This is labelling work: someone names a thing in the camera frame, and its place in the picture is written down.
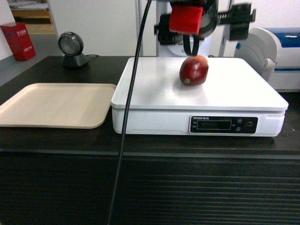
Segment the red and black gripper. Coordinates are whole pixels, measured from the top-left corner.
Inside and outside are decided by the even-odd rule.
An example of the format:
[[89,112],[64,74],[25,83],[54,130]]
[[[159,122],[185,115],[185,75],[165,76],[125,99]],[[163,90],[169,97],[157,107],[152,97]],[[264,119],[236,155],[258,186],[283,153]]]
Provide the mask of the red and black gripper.
[[[197,56],[200,40],[211,35],[219,25],[229,26],[229,40],[248,38],[250,23],[255,21],[256,10],[251,3],[232,5],[227,11],[218,11],[217,0],[169,0],[172,7],[169,31],[183,35],[187,56]],[[191,51],[190,36],[193,37]]]

